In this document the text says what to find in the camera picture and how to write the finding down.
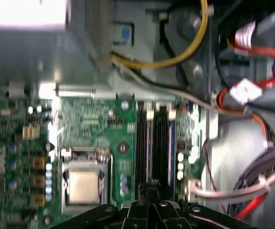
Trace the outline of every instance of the chip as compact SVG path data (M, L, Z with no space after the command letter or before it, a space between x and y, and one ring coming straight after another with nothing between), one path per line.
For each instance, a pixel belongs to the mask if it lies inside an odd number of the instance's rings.
M99 204L99 171L69 171L69 204Z

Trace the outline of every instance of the red cable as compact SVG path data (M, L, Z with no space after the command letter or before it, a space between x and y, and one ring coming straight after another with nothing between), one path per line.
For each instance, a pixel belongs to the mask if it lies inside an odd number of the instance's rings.
M238 45L236 42L234 42L234 47L241 49L241 50L246 50L246 51L248 51L249 54L264 54L264 55L268 55L268 56L275 58L275 49L273 49L273 48L253 46L251 49L246 49L246 48ZM262 88L265 88L269 85L275 85L275 78L271 77L268 80L256 81L254 83ZM252 211L254 211L263 202L264 198L265 198L265 194L254 198L243 210L241 210L235 216L235 218L238 220L244 219L248 214L250 214Z
M232 39L232 40L233 40L232 45L237 49L248 51L249 54L267 55L272 58L275 58L275 49L273 49L273 48L264 47L264 46L252 46L251 49L247 49L247 48L240 46L237 42L235 42L234 39Z
M243 220L247 215L249 215L251 212L253 212L259 205L262 203L262 201L265 198L265 194L256 197L253 199L244 209L242 209L236 216L235 219L237 220Z
M213 176L212 176L212 172L211 172L210 167L209 167L208 152L207 152L207 141L208 141L208 139L206 139L205 142L204 142L204 151L206 153L206 165L207 165L206 167L207 167L207 172L208 172L208 175L209 175L210 182L212 183L213 189L214 189L214 191L217 191L217 188L214 185L214 179L213 179ZM224 214L226 214L226 210L225 210L225 207L224 207L223 204L221 204L221 208L222 208Z

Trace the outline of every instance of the blue ram slot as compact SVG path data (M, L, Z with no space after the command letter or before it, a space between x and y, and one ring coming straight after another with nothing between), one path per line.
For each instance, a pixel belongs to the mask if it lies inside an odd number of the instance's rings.
M170 200L174 200L174 168L175 168L175 121L169 122L168 130L168 186Z

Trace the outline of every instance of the motherboard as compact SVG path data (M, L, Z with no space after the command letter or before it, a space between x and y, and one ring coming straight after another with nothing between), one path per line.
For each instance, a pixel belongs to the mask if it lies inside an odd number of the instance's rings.
M143 182L177 200L193 173L189 119L172 103L0 97L0 229L48 229L100 204L120 209Z

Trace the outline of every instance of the expansion slot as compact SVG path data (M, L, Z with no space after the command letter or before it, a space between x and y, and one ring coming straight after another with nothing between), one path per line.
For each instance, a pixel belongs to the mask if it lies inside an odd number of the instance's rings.
M137 114L135 197L138 198L138 185L151 180L152 120L149 112L140 109Z
M159 181L162 199L174 199L175 123L163 107L155 114L153 127L152 176Z

